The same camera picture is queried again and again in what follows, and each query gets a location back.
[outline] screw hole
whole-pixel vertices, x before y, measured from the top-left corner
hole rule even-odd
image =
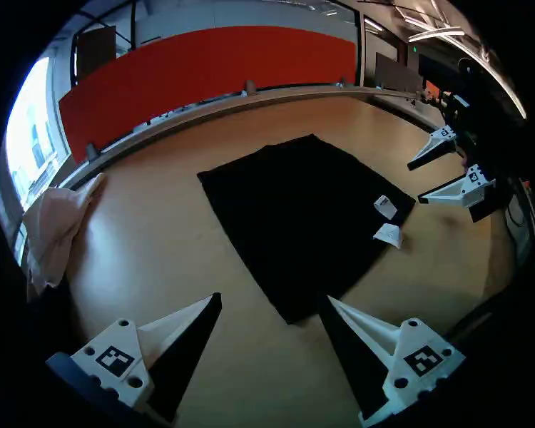
[[[93,380],[93,382],[95,382],[96,385],[99,385],[101,386],[101,379],[99,379],[97,376],[95,376],[94,374],[92,374],[90,376],[90,379]]]
[[[399,377],[394,380],[394,386],[398,389],[406,388],[408,385],[408,379],[406,377]]]
[[[119,398],[119,393],[113,388],[105,388],[105,390],[112,396],[112,398]]]
[[[140,388],[143,386],[143,381],[140,380],[137,376],[131,376],[127,379],[127,383],[129,383],[129,386],[132,388]]]

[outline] ceiling light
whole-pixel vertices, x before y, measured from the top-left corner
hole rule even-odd
[[[413,41],[431,39],[432,37],[441,37],[441,36],[463,36],[465,35],[464,30],[459,27],[447,27],[445,29],[437,29],[433,31],[425,31],[424,33],[418,33],[408,38],[408,42],[412,43]]]
[[[382,31],[382,30],[383,30],[383,28],[382,28],[379,24],[377,24],[376,22],[371,21],[371,20],[368,19],[368,18],[365,18],[365,22],[366,22],[367,24],[369,24],[370,26],[375,27],[378,31]]]
[[[434,31],[436,28],[426,24],[425,22],[418,21],[414,18],[404,18],[404,20],[412,25],[418,26],[421,29],[424,29],[426,31]],[[491,77],[493,77],[496,82],[503,88],[505,93],[508,97],[513,101],[513,104],[517,107],[517,110],[521,114],[521,117],[523,119],[527,119],[527,113],[525,113],[525,109],[523,108],[523,104],[521,104],[521,101],[519,98],[517,98],[517,95],[513,92],[513,89],[509,87],[509,85],[506,83],[503,77],[495,71],[486,61],[484,61],[482,58],[480,58],[474,51],[472,51],[470,48],[465,46],[464,44],[458,42],[456,39],[450,36],[440,36],[441,39],[447,41],[449,44],[457,47],[460,51],[466,53],[467,55],[471,56],[471,58],[476,61],[485,71],[487,71]]]
[[[426,24],[425,22],[421,22],[421,21],[418,21],[418,19],[414,19],[414,18],[410,18],[410,17],[407,17],[407,18],[404,18],[404,20],[409,23],[409,24],[412,24],[412,25],[415,25],[417,27],[420,27],[421,29],[424,29],[426,31],[433,31],[435,30],[434,27]]]

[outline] desk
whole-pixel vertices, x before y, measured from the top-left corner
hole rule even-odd
[[[241,262],[196,173],[314,133],[410,195],[462,173],[457,156],[406,164],[427,133],[348,97],[243,111],[166,136],[112,165],[68,266],[87,338],[118,317],[139,325],[222,293],[223,311],[180,404],[178,428],[358,427],[357,404],[319,317],[286,325]],[[491,221],[416,205],[402,250],[389,248],[343,301],[397,324],[445,331],[482,298]]]
[[[424,104],[421,101],[417,101],[417,104],[419,105],[419,108],[417,108],[412,105],[412,102],[407,98],[383,95],[373,95],[372,98],[378,105],[398,110],[403,114],[407,114],[411,118],[427,123],[434,129],[441,128],[446,124],[440,110],[429,104]]]

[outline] white wall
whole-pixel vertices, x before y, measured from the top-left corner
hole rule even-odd
[[[137,21],[137,44],[161,38],[225,26],[266,25],[316,31],[357,43],[357,27],[335,16],[279,3],[216,1],[187,7],[165,4],[146,19]]]

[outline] white paper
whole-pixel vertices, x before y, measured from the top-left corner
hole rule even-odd
[[[399,250],[402,246],[402,232],[400,232],[400,228],[389,223],[380,226],[380,229],[374,234],[373,238],[393,245]]]
[[[374,207],[379,213],[383,214],[383,216],[389,220],[392,220],[394,214],[396,214],[398,211],[392,202],[390,202],[390,199],[384,195],[377,199],[377,201],[374,203]]]

